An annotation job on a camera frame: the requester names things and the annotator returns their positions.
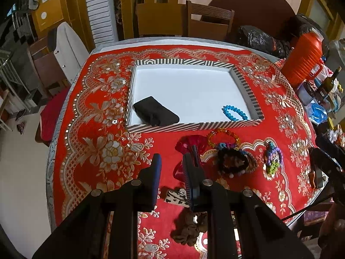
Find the striped white tray box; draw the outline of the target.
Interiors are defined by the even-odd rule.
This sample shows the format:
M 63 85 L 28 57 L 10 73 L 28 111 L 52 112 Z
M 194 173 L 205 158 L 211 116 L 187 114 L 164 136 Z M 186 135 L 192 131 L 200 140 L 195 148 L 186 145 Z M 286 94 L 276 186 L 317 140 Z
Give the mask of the striped white tray box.
M 149 96 L 178 115 L 180 121 L 163 127 L 143 122 L 133 105 Z M 254 92 L 234 64 L 180 58 L 134 63 L 125 116 L 129 133 L 243 128 L 263 120 Z

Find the leopard print bow scrunchie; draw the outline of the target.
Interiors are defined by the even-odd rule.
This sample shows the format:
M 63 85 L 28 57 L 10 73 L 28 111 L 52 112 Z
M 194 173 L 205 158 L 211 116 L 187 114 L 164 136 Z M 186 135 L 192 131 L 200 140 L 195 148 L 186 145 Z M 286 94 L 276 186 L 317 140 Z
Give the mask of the leopard print bow scrunchie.
M 164 202 L 183 207 L 179 216 L 174 220 L 175 229 L 171 232 L 172 239 L 183 246 L 194 246 L 200 234 L 208 231 L 208 214 L 192 212 L 184 188 L 176 191 L 167 190 Z

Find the blue plastic bag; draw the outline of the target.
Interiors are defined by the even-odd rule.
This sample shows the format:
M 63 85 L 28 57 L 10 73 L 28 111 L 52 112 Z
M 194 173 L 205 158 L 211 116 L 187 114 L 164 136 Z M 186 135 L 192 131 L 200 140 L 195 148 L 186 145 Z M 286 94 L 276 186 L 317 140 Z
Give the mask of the blue plastic bag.
M 327 121 L 328 113 L 323 106 L 315 102 L 312 102 L 310 107 L 311 107 L 311 112 L 310 112 L 309 118 L 312 122 L 319 125 Z

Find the orange ribbed thermos jug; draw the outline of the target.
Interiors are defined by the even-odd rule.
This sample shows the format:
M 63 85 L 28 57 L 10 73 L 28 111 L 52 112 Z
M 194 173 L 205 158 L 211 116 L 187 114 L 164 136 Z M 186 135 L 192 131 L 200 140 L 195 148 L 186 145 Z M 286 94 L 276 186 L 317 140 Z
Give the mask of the orange ribbed thermos jug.
M 281 73 L 293 89 L 297 89 L 304 81 L 314 80 L 321 72 L 322 41 L 323 36 L 312 28 L 300 36 L 290 52 Z

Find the black folded cloth pouch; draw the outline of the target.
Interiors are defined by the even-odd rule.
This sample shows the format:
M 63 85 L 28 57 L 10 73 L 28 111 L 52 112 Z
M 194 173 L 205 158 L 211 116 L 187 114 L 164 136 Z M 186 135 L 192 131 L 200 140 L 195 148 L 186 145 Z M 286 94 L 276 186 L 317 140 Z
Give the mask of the black folded cloth pouch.
M 180 121 L 178 115 L 161 105 L 152 96 L 146 97 L 133 105 L 135 113 L 143 122 L 153 127 L 169 126 Z

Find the dark round table top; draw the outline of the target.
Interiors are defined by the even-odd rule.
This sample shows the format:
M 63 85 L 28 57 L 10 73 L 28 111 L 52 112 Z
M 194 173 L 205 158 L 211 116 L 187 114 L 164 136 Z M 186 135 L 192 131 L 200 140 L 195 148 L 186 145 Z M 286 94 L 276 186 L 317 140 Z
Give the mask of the dark round table top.
M 295 12 L 286 0 L 212 0 L 210 6 L 234 10 L 229 41 L 234 42 L 240 26 L 250 25 L 277 38 Z

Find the black plastic bag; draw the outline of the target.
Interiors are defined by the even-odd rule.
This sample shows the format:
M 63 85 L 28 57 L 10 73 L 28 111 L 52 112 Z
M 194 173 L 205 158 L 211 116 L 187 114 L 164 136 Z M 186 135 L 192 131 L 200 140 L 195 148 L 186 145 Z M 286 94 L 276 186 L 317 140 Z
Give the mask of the black plastic bag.
M 236 43 L 277 58 L 287 58 L 291 52 L 289 43 L 277 40 L 261 29 L 250 25 L 238 28 Z

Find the white louvered door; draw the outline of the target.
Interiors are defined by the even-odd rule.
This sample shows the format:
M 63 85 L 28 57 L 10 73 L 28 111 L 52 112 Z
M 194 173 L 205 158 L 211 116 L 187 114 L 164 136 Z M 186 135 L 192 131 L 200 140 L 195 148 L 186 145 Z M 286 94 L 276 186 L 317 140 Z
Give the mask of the white louvered door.
M 114 0 L 86 0 L 86 9 L 96 47 L 119 41 Z

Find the red gold floral tablecloth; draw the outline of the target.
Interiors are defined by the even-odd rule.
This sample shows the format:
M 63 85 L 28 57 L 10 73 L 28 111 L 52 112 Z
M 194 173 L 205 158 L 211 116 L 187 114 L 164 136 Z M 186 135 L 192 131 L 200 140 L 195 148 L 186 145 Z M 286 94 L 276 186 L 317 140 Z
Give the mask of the red gold floral tablecloth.
M 234 64 L 249 83 L 264 114 L 257 126 L 189 132 L 129 133 L 125 113 L 136 60 L 180 58 Z M 194 246 L 171 238 L 182 207 L 164 202 L 165 190 L 183 183 L 173 176 L 180 138 L 208 138 L 201 161 L 209 178 L 225 188 L 251 189 L 278 217 L 292 214 L 319 194 L 310 180 L 308 150 L 315 132 L 293 89 L 272 61 L 245 49 L 211 45 L 147 44 L 96 53 L 74 81 L 49 154 L 47 194 L 54 226 L 94 189 L 109 192 L 135 179 L 154 153 L 163 167 L 157 205 L 138 214 L 140 258 L 205 258 L 206 237 Z

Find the dark wooden chair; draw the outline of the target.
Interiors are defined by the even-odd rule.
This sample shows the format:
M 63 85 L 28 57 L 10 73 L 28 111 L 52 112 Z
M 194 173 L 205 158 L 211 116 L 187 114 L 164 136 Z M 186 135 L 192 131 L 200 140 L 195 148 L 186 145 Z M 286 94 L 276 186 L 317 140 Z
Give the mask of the dark wooden chair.
M 186 1 L 187 36 L 226 41 L 232 29 L 234 10 Z

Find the red satin bow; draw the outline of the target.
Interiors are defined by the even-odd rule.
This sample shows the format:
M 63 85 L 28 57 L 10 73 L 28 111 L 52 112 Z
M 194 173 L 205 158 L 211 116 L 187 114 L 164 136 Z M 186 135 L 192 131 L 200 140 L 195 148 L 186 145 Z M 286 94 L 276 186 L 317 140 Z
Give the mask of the red satin bow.
M 196 135 L 189 135 L 183 136 L 179 139 L 175 146 L 175 150 L 182 155 L 186 153 L 193 154 L 193 147 L 196 147 L 196 153 L 198 156 L 203 154 L 206 151 L 208 145 L 208 138 L 206 136 L 202 136 L 199 134 Z M 182 161 L 180 161 L 174 168 L 173 176 L 176 180 L 181 182 L 184 181 L 184 173 L 183 173 L 183 166 Z

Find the dark glass bottle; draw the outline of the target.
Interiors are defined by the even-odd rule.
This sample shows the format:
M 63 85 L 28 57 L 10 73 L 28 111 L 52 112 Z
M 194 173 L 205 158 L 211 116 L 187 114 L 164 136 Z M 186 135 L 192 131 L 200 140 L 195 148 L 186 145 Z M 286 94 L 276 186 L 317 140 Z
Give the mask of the dark glass bottle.
M 341 72 L 342 67 L 338 66 L 336 71 L 333 73 L 331 77 L 325 78 L 322 84 L 318 87 L 315 92 L 315 99 L 318 103 L 323 102 L 323 100 L 328 96 L 331 90 L 334 87 L 334 80 L 337 78 L 338 74 Z

